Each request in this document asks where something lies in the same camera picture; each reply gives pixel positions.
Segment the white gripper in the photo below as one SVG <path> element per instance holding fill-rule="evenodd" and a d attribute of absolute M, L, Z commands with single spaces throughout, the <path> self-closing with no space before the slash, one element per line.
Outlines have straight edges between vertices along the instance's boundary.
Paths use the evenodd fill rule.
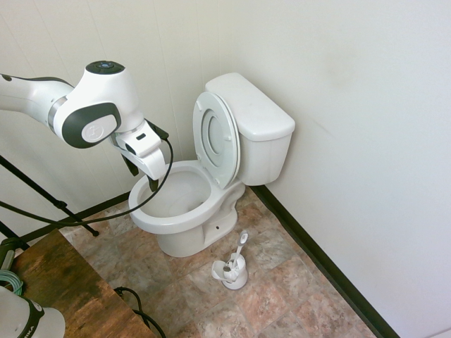
<path fill-rule="evenodd" d="M 140 169 L 148 176 L 151 192 L 155 192 L 159 188 L 158 179 L 166 173 L 166 163 L 160 150 L 161 138 L 149 123 L 143 120 L 133 130 L 114 132 L 113 145 L 120 151 L 132 176 L 136 177 Z"/>

